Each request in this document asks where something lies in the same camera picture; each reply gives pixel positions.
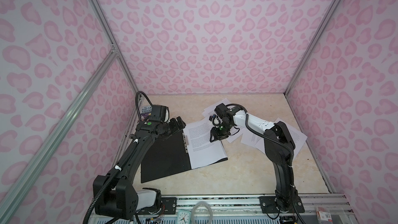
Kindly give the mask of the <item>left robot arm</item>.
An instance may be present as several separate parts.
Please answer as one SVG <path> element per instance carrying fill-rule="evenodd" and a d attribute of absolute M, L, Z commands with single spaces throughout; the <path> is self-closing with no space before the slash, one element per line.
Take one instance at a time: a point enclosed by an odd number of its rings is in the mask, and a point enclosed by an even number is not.
<path fill-rule="evenodd" d="M 87 223 L 93 211 L 98 215 L 116 220 L 131 220 L 143 208 L 159 209 L 161 193 L 157 189 L 136 191 L 133 180 L 147 151 L 158 139 L 166 139 L 186 127 L 181 117 L 170 121 L 141 121 L 125 153 L 105 175 L 97 176 L 93 182 L 93 200 L 85 215 Z"/>

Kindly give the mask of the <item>grey and black file folder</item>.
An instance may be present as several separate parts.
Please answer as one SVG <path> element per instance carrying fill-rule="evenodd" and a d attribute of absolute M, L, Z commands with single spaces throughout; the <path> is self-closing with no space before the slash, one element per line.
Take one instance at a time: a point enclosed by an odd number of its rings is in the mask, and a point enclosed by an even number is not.
<path fill-rule="evenodd" d="M 141 163 L 141 182 L 165 178 L 192 170 L 183 131 L 170 138 L 157 140 Z"/>

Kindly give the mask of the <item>printed paper sheet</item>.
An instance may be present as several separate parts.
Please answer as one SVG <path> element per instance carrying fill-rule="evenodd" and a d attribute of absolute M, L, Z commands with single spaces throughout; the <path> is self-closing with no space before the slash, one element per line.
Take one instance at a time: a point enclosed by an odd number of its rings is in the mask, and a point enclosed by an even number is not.
<path fill-rule="evenodd" d="M 298 153 L 300 152 L 301 148 L 304 146 L 304 143 L 307 140 L 307 136 L 304 133 L 302 133 L 300 130 L 296 129 L 295 127 L 291 126 L 290 124 L 286 123 L 285 121 L 283 121 L 280 118 L 277 118 L 275 120 L 275 123 L 280 122 L 280 121 L 282 121 L 283 123 L 286 124 L 288 131 L 291 134 L 291 137 L 294 141 L 295 149 L 294 149 L 293 159 L 295 159 L 297 157 Z M 260 139 L 256 143 L 255 148 L 257 148 L 261 152 L 265 153 L 264 141 L 262 139 Z"/>
<path fill-rule="evenodd" d="M 264 139 L 256 134 L 253 134 L 246 128 L 233 128 L 230 135 L 226 140 L 232 143 L 238 138 L 241 138 L 240 142 L 247 146 L 256 148 L 261 152 L 265 153 Z"/>
<path fill-rule="evenodd" d="M 183 130 L 188 141 L 188 155 L 193 170 L 228 160 L 222 142 L 210 142 L 212 127 L 211 121 L 203 119 L 187 124 Z"/>

